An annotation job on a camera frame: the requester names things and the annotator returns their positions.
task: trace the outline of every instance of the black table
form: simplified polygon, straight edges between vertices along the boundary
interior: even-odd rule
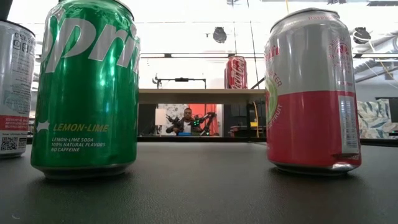
[[[337,178],[281,173],[250,143],[139,143],[99,182],[45,180],[29,156],[0,161],[0,223],[398,222],[398,148],[363,146]]]

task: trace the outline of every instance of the green soda can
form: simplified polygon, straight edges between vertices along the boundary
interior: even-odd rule
[[[136,160],[140,39],[115,0],[48,14],[31,164],[49,179],[117,175]]]

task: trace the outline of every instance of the white star logo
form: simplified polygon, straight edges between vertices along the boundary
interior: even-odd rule
[[[49,125],[50,125],[49,121],[45,121],[44,123],[39,122],[36,128],[37,133],[40,130],[49,130]]]

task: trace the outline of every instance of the silver can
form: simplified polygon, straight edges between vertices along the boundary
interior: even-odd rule
[[[0,21],[0,158],[26,150],[35,35],[9,21]]]
[[[264,60],[268,159],[311,174],[360,166],[351,41],[339,15],[289,14],[271,29]]]

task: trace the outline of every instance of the man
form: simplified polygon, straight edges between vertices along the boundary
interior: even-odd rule
[[[201,132],[200,127],[192,127],[190,123],[194,119],[192,118],[192,110],[191,108],[186,108],[184,110],[184,117],[177,121],[177,124],[174,124],[173,126],[169,127],[166,129],[166,133],[171,133],[172,131],[175,132],[176,134],[178,133],[199,133]]]

